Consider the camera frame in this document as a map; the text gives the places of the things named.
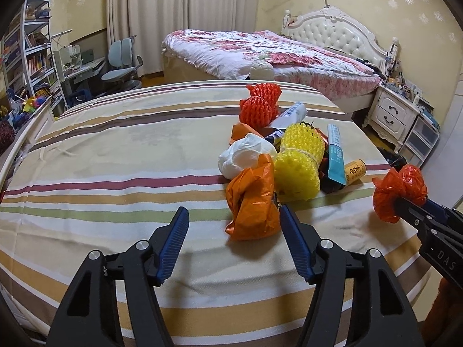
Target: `orange plastic bag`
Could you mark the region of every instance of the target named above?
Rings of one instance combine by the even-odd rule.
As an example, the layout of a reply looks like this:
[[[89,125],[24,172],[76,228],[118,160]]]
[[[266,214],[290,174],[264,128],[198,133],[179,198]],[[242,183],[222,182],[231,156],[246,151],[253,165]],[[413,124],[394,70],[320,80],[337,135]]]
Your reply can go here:
[[[261,154],[257,168],[244,169],[227,186],[225,195],[233,221],[225,232],[233,240],[256,240],[277,233],[280,213],[274,191],[272,158]]]
[[[423,206],[426,202],[428,188],[418,167],[405,165],[400,172],[391,168],[384,179],[374,178],[376,186],[373,194],[373,208],[384,222],[397,223],[400,217],[395,214],[394,201],[398,197]]]

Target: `curtain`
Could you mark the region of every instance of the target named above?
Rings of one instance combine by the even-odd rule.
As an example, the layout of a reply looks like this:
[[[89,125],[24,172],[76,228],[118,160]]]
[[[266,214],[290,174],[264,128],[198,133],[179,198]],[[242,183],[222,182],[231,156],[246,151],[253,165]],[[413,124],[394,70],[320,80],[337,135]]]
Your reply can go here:
[[[143,58],[138,75],[163,70],[161,43],[173,31],[187,28],[187,0],[129,0],[130,34]]]
[[[252,32],[258,0],[107,0],[108,42],[136,35],[138,75],[163,70],[161,43],[173,31]]]
[[[188,28],[253,32],[258,0],[188,0]]]
[[[128,0],[106,0],[108,47],[129,35]]]

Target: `colorful toy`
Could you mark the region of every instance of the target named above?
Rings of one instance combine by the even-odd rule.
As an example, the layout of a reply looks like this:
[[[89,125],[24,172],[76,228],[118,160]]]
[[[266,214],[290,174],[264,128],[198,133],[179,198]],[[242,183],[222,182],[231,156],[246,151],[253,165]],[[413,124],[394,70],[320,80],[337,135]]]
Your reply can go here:
[[[24,102],[23,112],[34,112],[36,108],[34,107],[35,97],[27,98]]]
[[[325,152],[320,134],[304,124],[283,135],[275,167],[275,189],[282,202],[309,200],[320,191],[319,166]]]

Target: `pink floral blanket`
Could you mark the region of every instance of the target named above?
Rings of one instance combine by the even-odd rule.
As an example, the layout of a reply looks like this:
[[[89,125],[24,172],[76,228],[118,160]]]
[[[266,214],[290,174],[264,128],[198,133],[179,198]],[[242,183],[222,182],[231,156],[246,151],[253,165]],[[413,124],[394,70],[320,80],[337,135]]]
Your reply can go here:
[[[358,61],[271,31],[179,30],[164,39],[163,49],[223,80],[244,80],[252,64],[264,60],[273,65],[275,81],[311,86],[330,100],[368,94],[381,80]]]

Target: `white plastic bag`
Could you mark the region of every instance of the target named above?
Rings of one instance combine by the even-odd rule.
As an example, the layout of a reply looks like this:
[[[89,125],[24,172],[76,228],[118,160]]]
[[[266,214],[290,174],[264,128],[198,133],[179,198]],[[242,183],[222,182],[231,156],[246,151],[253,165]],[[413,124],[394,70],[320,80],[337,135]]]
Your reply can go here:
[[[252,168],[258,164],[260,154],[270,154],[276,159],[274,146],[265,139],[248,133],[241,140],[233,144],[218,157],[218,169],[229,180],[237,177],[245,168]]]

